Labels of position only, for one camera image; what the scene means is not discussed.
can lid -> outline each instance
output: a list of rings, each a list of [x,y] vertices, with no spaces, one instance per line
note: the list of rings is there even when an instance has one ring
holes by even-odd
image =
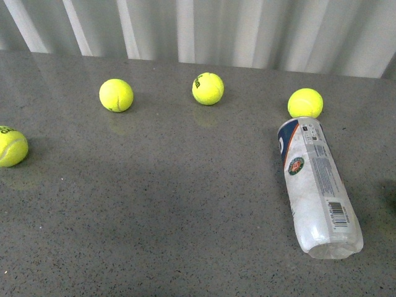
[[[277,132],[277,135],[279,135],[279,132],[281,131],[281,129],[282,129],[283,127],[285,127],[288,123],[293,122],[293,121],[297,121],[297,120],[299,120],[299,119],[313,119],[314,121],[317,121],[319,124],[321,123],[321,122],[319,122],[316,118],[312,118],[312,117],[310,117],[310,116],[299,116],[299,117],[297,117],[297,118],[289,119],[288,121],[284,122],[284,123],[279,127],[278,132]]]

roland garros logo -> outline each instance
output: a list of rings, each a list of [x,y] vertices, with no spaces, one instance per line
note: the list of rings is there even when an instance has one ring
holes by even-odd
[[[289,165],[289,174],[296,175],[304,167],[304,159],[301,157],[294,158]]]

clear plastic bottom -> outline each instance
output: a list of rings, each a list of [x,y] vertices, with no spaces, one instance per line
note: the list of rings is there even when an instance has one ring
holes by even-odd
[[[360,250],[347,243],[326,243],[313,247],[308,254],[315,259],[344,259]]]

barcode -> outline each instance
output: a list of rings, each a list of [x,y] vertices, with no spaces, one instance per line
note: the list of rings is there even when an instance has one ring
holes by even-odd
[[[328,206],[334,227],[348,227],[346,221],[347,218],[344,214],[341,203],[329,202]]]

table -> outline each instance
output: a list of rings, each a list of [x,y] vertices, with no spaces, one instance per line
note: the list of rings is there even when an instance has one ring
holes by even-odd
[[[214,72],[222,100],[198,104]],[[129,82],[131,108],[98,91]],[[364,236],[344,260],[299,247],[277,130],[311,87]],[[0,168],[2,296],[395,296],[396,82],[0,52],[1,125],[28,157]]]

